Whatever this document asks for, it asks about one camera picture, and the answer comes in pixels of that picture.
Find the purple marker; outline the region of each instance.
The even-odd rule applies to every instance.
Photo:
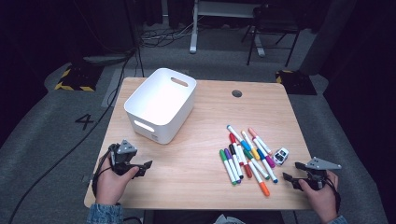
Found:
[[[239,177],[238,173],[236,172],[236,167],[233,164],[233,156],[230,153],[228,148],[224,148],[225,156],[227,157],[228,163],[230,163],[231,170],[233,171],[233,176],[235,177],[236,183],[241,183],[241,178]]]

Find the sleeve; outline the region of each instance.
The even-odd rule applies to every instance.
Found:
[[[328,224],[347,224],[347,220],[343,216],[339,216]]]
[[[94,203],[87,217],[87,224],[121,224],[123,221],[122,206]]]

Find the chair leg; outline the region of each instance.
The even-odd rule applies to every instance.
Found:
[[[253,32],[253,37],[251,38],[250,50],[249,50],[249,52],[248,52],[247,65],[250,64],[251,51],[253,50],[254,39],[256,38],[256,34],[257,34],[257,28],[256,28],[256,26],[255,26],[255,27],[254,27],[254,32]]]
[[[286,34],[283,34],[277,41],[276,41],[276,45],[283,39],[283,37],[285,37],[286,36]]]
[[[285,67],[287,67],[288,64],[289,64],[290,57],[291,57],[291,54],[294,51],[294,46],[296,45],[296,42],[297,42],[299,34],[300,34],[300,32],[297,32],[296,36],[294,37],[293,45],[291,46],[290,53],[289,53],[289,56],[288,56],[288,60],[286,61]]]
[[[245,41],[245,38],[247,37],[248,33],[250,32],[251,29],[251,25],[249,25],[249,27],[247,28],[247,32],[245,33],[244,37],[241,40],[241,43]]]

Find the wooden table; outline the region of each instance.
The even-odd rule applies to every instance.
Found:
[[[197,80],[194,108],[168,145],[157,144],[132,129],[123,105],[144,81],[124,79],[100,155],[108,146],[126,139],[138,148],[131,162],[153,161],[145,176],[133,179],[120,203],[139,209],[310,209],[304,193],[283,179],[282,173],[306,177],[294,167],[311,160],[288,95],[276,83]],[[242,92],[234,97],[232,92]],[[289,158],[274,169],[279,182],[266,180],[271,195],[265,197],[254,176],[233,186],[219,150],[230,144],[230,124],[237,132],[255,129],[274,152],[285,147]],[[94,203],[91,186],[84,201]]]

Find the blue marker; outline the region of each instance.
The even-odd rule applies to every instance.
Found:
[[[251,147],[248,145],[248,143],[243,138],[241,138],[241,136],[239,136],[239,134],[233,129],[233,127],[231,127],[231,125],[227,125],[227,129],[233,134],[233,136],[236,137],[236,139],[238,139],[244,149],[247,151],[251,150]]]
[[[262,146],[260,145],[259,141],[257,140],[257,138],[253,138],[253,142],[256,144],[257,146],[257,152],[260,151],[259,155],[260,155],[260,159],[266,159],[268,161],[268,164],[271,166],[271,168],[275,167],[275,163],[274,161],[271,159],[270,156],[268,156],[268,154],[266,153],[265,149],[262,148]]]
[[[267,160],[265,159],[264,154],[262,154],[262,151],[259,150],[259,149],[257,149],[257,152],[258,152],[259,155],[260,155],[260,158],[261,158],[261,160],[262,160],[262,163],[263,163],[264,166],[265,166],[265,169],[267,169],[268,175],[271,176],[271,179],[273,179],[273,182],[274,182],[274,183],[277,183],[277,178],[276,178],[276,176],[274,175],[274,172],[272,171],[272,169],[271,169],[270,165],[268,164]]]

